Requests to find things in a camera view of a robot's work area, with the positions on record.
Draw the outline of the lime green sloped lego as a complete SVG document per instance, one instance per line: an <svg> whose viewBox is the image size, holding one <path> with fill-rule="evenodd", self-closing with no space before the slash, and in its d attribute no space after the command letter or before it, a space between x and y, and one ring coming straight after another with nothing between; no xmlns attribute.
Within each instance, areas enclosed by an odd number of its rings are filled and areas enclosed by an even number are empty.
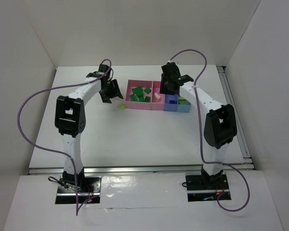
<svg viewBox="0 0 289 231"><path fill-rule="evenodd" d="M118 109L120 109L120 110L125 110L125 108L126 108L126 106L125 106L124 103L119 103L119 104L118 104Z"/></svg>

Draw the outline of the lime green square lego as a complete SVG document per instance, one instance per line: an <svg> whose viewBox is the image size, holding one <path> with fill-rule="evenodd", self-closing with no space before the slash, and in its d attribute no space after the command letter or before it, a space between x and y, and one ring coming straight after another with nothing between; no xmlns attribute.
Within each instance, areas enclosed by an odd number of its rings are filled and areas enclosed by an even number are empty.
<svg viewBox="0 0 289 231"><path fill-rule="evenodd" d="M180 102L181 102L181 101L185 101L185 98L179 96L178 101L180 101Z"/></svg>

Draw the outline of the green lego brick with studs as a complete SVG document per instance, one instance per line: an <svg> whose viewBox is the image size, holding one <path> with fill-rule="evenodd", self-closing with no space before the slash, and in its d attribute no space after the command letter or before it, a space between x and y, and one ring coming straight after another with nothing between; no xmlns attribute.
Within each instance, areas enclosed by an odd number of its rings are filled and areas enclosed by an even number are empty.
<svg viewBox="0 0 289 231"><path fill-rule="evenodd" d="M150 103L150 102L151 102L151 97L146 96L146 97L145 97L145 102L146 102L146 103Z"/></svg>

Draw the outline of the green lego from stack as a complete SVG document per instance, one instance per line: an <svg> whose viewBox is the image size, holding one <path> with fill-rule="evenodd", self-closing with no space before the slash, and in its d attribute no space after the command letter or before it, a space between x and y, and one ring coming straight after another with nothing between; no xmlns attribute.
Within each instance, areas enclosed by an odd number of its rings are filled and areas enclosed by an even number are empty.
<svg viewBox="0 0 289 231"><path fill-rule="evenodd" d="M139 96L138 99L139 99L140 102L144 102L145 101L144 96Z"/></svg>

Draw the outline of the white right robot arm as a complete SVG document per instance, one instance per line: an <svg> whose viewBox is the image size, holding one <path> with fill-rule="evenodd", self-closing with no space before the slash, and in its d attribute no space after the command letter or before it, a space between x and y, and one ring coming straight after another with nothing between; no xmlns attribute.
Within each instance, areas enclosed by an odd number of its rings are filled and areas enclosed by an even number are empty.
<svg viewBox="0 0 289 231"><path fill-rule="evenodd" d="M177 94L197 109L201 178L204 185L212 187L222 177L226 151L237 135L234 108L214 100L189 75L181 75L175 63L168 62L161 69L160 92Z"/></svg>

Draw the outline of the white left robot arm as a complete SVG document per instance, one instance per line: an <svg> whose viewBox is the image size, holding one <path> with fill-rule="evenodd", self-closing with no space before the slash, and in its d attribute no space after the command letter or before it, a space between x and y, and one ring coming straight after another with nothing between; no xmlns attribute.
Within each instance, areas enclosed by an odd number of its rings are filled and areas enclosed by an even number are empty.
<svg viewBox="0 0 289 231"><path fill-rule="evenodd" d="M112 76L112 68L100 64L97 71L86 76L82 86L56 100L54 123L62 135L64 152L69 155L63 171L64 184L81 188L85 179L80 151L80 138L86 126L85 105L96 94L100 94L103 103L111 103L113 98L123 98L118 82Z"/></svg>

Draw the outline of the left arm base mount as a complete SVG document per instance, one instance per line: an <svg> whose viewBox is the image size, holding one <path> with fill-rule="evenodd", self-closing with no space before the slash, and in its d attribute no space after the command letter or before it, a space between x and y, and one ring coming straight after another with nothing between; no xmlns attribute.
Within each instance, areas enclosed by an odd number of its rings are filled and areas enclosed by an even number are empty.
<svg viewBox="0 0 289 231"><path fill-rule="evenodd" d="M99 204L101 192L101 177L84 178L77 188L74 184L64 183L63 178L48 177L48 181L57 183L56 205L75 204L75 192L78 192L79 204Z"/></svg>

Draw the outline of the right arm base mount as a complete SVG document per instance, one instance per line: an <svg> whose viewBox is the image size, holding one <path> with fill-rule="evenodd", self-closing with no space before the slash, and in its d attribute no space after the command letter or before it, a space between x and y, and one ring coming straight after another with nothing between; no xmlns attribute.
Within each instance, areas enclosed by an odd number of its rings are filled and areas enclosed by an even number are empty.
<svg viewBox="0 0 289 231"><path fill-rule="evenodd" d="M230 188L225 173L211 183L205 182L200 173L186 175L181 186L187 191L188 202L216 201L218 196L220 201L231 200Z"/></svg>

